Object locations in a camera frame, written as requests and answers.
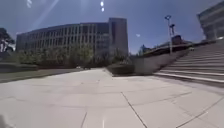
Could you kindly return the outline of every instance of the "distant building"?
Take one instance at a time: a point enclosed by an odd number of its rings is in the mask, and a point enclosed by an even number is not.
[[[17,35],[16,51],[38,51],[40,49],[62,47],[66,53],[73,46],[88,45],[94,55],[113,54],[118,49],[128,54],[127,20],[110,18],[102,23],[68,24],[34,30]]]
[[[224,1],[198,14],[207,40],[224,37]]]

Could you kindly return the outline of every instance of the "lamp post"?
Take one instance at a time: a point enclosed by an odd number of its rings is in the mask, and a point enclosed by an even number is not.
[[[171,36],[171,30],[170,30],[170,19],[171,19],[171,15],[167,15],[165,17],[165,19],[168,22],[168,29],[169,29],[169,36],[170,36],[170,54],[173,53],[173,46],[172,46],[172,36]]]

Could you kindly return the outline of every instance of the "concrete pavement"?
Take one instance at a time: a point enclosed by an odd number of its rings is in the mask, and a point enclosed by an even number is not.
[[[0,128],[223,128],[223,95],[188,85],[103,69],[1,83]]]

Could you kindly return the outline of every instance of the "shrub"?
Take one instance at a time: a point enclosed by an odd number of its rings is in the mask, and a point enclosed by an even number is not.
[[[129,59],[112,64],[107,69],[114,75],[131,75],[134,73],[134,65]]]

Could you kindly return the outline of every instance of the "blue sky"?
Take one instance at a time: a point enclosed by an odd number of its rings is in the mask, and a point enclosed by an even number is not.
[[[16,33],[48,26],[122,17],[128,20],[129,50],[136,53],[142,44],[153,47],[169,40],[167,14],[172,15],[176,33],[185,40],[202,40],[197,14],[220,1],[104,0],[105,11],[101,12],[101,0],[3,0],[0,27],[15,38]]]

